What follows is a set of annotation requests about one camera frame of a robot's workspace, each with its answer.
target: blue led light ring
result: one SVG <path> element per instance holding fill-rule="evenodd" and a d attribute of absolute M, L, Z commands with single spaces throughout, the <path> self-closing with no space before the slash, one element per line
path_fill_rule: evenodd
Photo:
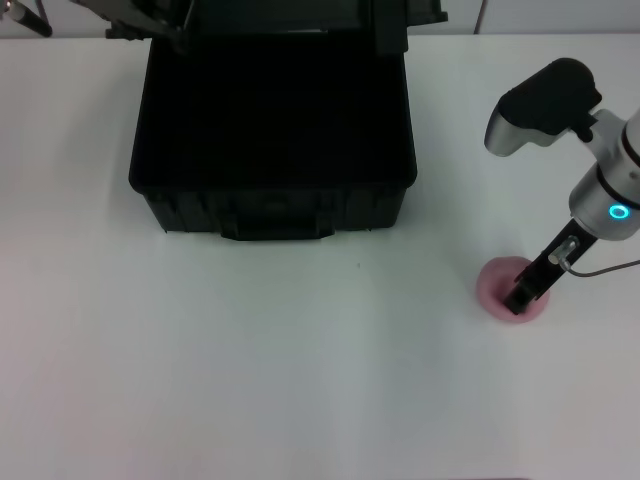
<path fill-rule="evenodd" d="M 611 205 L 609 208 L 609 215 L 616 220 L 624 220 L 631 215 L 631 210 L 629 207 L 616 203 L 615 205 Z"/>

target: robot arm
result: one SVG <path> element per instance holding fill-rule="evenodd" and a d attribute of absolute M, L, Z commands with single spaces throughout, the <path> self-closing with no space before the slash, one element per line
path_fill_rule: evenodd
<path fill-rule="evenodd" d="M 596 240 L 626 240 L 640 229 L 640 111 L 626 122 L 608 110 L 592 116 L 601 100 L 589 69 L 560 59 L 504 95 L 489 121 L 485 146 L 495 155 L 511 155 L 529 142 L 547 147 L 571 130 L 596 157 L 569 197 L 573 219 L 505 299 L 516 315 L 565 272 L 575 274 L 572 264 Z"/>

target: cable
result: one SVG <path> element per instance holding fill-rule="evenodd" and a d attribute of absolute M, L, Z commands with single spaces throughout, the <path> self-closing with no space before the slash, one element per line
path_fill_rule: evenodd
<path fill-rule="evenodd" d="M 480 4 L 480 11 L 478 12 L 478 20 L 476 21 L 476 26 L 473 29 L 473 34 L 478 35 L 480 33 L 480 27 L 482 26 L 482 21 L 484 20 L 484 14 L 487 11 L 487 0 L 482 0 Z"/>
<path fill-rule="evenodd" d="M 49 23 L 49 19 L 47 18 L 47 11 L 44 9 L 44 5 L 42 4 L 42 0 L 35 0 L 36 8 L 38 9 L 38 15 L 43 19 L 46 23 Z"/>
<path fill-rule="evenodd" d="M 621 265 L 616 265 L 614 267 L 604 268 L 602 270 L 597 270 L 591 273 L 580 273 L 573 270 L 569 262 L 566 262 L 566 263 L 560 262 L 560 266 L 565 272 L 570 273 L 574 277 L 580 277 L 580 278 L 597 277 L 598 275 L 604 275 L 605 273 L 615 272 L 616 270 L 622 270 L 623 268 L 635 267 L 636 265 L 640 265 L 640 260 L 636 260 L 635 262 L 623 263 Z"/>

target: black storage bin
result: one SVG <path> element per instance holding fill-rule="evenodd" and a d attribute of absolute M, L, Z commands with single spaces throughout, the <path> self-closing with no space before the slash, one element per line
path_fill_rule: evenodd
<path fill-rule="evenodd" d="M 165 230 L 391 227 L 415 178 L 402 55 L 346 34 L 152 42 L 129 181 Z"/>

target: black box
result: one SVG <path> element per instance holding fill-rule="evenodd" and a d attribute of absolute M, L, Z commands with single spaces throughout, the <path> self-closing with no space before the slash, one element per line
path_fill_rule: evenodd
<path fill-rule="evenodd" d="M 415 178 L 403 55 L 340 33 L 152 42 L 129 181 L 166 231 L 391 227 Z"/>

